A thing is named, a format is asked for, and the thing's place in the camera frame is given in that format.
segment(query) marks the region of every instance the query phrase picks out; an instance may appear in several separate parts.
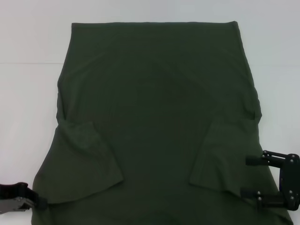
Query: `white table surface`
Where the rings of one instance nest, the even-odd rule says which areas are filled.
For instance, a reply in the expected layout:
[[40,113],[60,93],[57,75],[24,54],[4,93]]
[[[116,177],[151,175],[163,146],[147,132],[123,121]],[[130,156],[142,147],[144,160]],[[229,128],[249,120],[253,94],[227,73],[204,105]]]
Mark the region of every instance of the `white table surface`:
[[[300,155],[300,1],[0,0],[0,183],[32,187],[49,150],[71,23],[190,21],[239,23],[262,107],[261,145]],[[298,211],[290,215],[300,224]],[[0,223],[30,219],[29,210]]]

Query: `white background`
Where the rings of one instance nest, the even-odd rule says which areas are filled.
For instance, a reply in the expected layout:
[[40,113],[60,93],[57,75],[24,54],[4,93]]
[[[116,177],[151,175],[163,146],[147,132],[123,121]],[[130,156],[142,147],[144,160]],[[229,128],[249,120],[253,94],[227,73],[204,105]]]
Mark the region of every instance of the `white background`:
[[[261,101],[261,145],[300,154],[300,1],[0,0],[0,183],[32,187],[49,150],[71,23],[189,21],[239,23]],[[299,212],[290,215],[300,224]],[[31,211],[7,213],[0,223],[30,219]]]

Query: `dark green cloth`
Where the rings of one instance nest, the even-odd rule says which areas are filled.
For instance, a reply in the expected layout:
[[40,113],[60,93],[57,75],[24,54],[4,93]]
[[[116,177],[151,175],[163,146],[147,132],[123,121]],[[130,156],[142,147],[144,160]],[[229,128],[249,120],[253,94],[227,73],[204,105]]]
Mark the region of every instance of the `dark green cloth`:
[[236,22],[72,25],[58,127],[33,225],[291,225],[240,188],[276,193]]

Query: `green fabric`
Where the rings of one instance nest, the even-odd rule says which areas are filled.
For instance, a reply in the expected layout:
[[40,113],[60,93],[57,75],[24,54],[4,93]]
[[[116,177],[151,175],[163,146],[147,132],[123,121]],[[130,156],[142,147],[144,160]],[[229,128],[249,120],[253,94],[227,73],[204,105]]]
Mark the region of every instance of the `green fabric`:
[[291,225],[275,193],[236,22],[72,25],[33,225]]

